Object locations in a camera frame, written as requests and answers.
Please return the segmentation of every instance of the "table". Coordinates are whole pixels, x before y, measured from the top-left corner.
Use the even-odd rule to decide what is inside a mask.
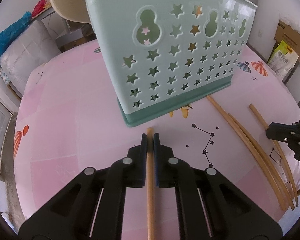
[[[140,144],[146,128],[153,127],[160,134],[161,143],[171,147],[176,157],[201,170],[213,165],[279,221],[284,212],[266,177],[206,98],[174,111],[172,117],[167,114],[128,128],[98,48],[95,40],[71,49],[39,66],[29,77],[16,124],[16,132],[26,126],[28,132],[21,138],[14,163],[18,196],[26,218],[86,167],[103,169],[125,157],[130,147]],[[259,61],[266,76],[251,66],[251,62]],[[235,67],[232,85],[213,98],[252,134],[283,174],[280,156],[248,106],[253,103],[268,123],[297,122],[300,109],[282,82],[251,49],[244,48],[239,62],[249,66]],[[300,163],[286,144],[281,145],[299,188]],[[158,189],[156,198],[157,239],[178,239],[174,189]],[[128,188],[122,239],[146,239],[146,232],[146,189]]]

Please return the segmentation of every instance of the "star print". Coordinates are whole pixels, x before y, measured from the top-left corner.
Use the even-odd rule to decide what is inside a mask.
[[[192,30],[190,31],[190,33],[192,33],[193,36],[195,36],[199,32],[200,32],[199,31],[199,25],[198,26],[192,25]]]
[[[193,58],[191,58],[191,59],[188,58],[188,61],[187,61],[186,65],[188,65],[188,67],[190,67],[190,65],[193,64],[193,63],[194,63]]]
[[[203,73],[203,68],[199,68],[197,74],[200,75],[201,73]]]
[[[175,56],[175,54],[180,51],[180,49],[178,47],[179,47],[179,45],[171,46],[171,50],[169,51],[169,53],[171,53],[173,56]]]
[[[196,49],[197,47],[195,46],[197,43],[190,43],[190,47],[188,48],[188,50],[190,50],[191,52],[194,51],[194,49]]]
[[[138,95],[138,93],[140,93],[140,91],[138,89],[131,90],[131,95],[130,96],[135,96],[136,97]]]
[[[148,53],[149,53],[149,56],[147,58],[150,58],[152,61],[154,61],[155,57],[160,56],[158,54],[158,49],[156,49],[154,51],[149,50]]]
[[[158,86],[159,86],[159,85],[158,85],[158,82],[156,81],[155,83],[150,83],[149,89],[155,90],[155,88],[158,87]]]
[[[138,77],[136,77],[136,73],[134,73],[132,76],[128,75],[127,78],[127,83],[131,82],[132,84],[134,84],[135,80],[138,79]]]
[[[171,96],[171,94],[174,92],[174,90],[173,89],[168,89],[168,93],[167,93],[167,95],[169,95],[169,96]]]
[[[176,77],[176,76],[174,76],[174,77],[172,77],[172,78],[169,78],[169,80],[168,80],[167,83],[172,84],[173,82],[175,82],[175,81],[176,81],[175,77]]]
[[[222,45],[221,41],[218,41],[218,43],[216,44],[216,47],[219,48]]]
[[[177,67],[178,67],[177,62],[170,63],[170,67],[168,69],[171,69],[171,71],[174,71],[174,69],[177,68]]]
[[[182,33],[182,31],[180,30],[181,25],[179,26],[172,26],[172,32],[170,33],[170,35],[173,35],[175,38]]]
[[[158,73],[159,72],[159,70],[158,70],[158,67],[155,67],[155,68],[149,68],[149,74],[148,75],[152,75],[153,77],[154,77],[154,75],[156,74],[156,73]]]
[[[124,60],[124,64],[123,66],[128,66],[131,67],[132,63],[135,63],[136,61],[133,59],[133,55],[131,55],[130,57],[123,57]]]
[[[182,4],[179,4],[179,5],[173,4],[173,10],[172,10],[171,14],[174,14],[176,16],[176,18],[178,18],[179,14],[183,14],[181,7],[182,7]]]
[[[210,41],[209,42],[206,41],[206,44],[205,44],[204,48],[208,49],[209,47],[210,47]]]
[[[185,84],[185,85],[182,86],[182,89],[186,90],[186,88],[188,88],[188,87],[189,87],[188,84]]]
[[[201,58],[200,62],[201,62],[201,63],[203,63],[205,60],[207,60],[207,55],[205,55],[205,56],[202,56],[202,58]]]
[[[147,35],[149,32],[150,32],[149,27],[142,28],[142,33],[144,33],[145,35]]]
[[[195,17],[197,18],[199,15],[202,15],[202,11],[201,11],[202,6],[194,6],[194,10],[192,11],[192,14],[195,15]]]
[[[190,73],[191,73],[191,71],[189,71],[188,73],[186,72],[185,76],[183,78],[188,79],[188,77],[191,77]]]

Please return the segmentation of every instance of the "orange hot air balloon print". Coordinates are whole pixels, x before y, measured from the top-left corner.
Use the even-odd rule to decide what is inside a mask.
[[[264,77],[268,76],[268,73],[266,69],[263,66],[263,63],[261,61],[258,62],[251,62],[252,67],[259,72],[259,74],[263,75]]]
[[[17,156],[17,152],[18,152],[18,149],[19,149],[21,138],[22,138],[22,136],[25,136],[27,134],[28,130],[29,130],[29,125],[26,125],[23,128],[23,131],[17,131],[16,132],[16,135],[14,137],[14,144],[13,144],[13,158],[14,159]]]

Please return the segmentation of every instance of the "constellation print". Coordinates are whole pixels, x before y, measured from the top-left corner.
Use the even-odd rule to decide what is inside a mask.
[[[214,167],[213,164],[212,164],[212,163],[210,162],[210,160],[209,160],[207,148],[208,148],[208,146],[214,145],[214,144],[215,144],[215,142],[213,141],[213,138],[214,138],[216,135],[215,135],[214,133],[209,133],[209,132],[207,132],[207,131],[205,131],[205,130],[203,130],[203,129],[200,129],[199,127],[196,126],[195,123],[192,124],[192,128],[198,129],[198,130],[200,130],[200,131],[202,131],[202,132],[204,132],[204,133],[210,135],[210,139],[208,140],[208,142],[207,142],[207,144],[206,144],[206,147],[205,147],[204,150],[202,151],[202,154],[204,154],[205,157],[207,158],[207,161],[208,161],[208,163],[209,163],[209,168]]]

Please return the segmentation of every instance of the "floor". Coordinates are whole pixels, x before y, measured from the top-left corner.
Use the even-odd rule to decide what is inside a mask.
[[[7,134],[3,143],[2,151],[2,177],[6,181],[7,199],[10,220],[12,221],[16,232],[19,231],[20,226],[26,221],[20,206],[16,181],[14,176],[13,166],[13,142],[14,131],[16,127],[17,114],[14,114],[8,125]]]

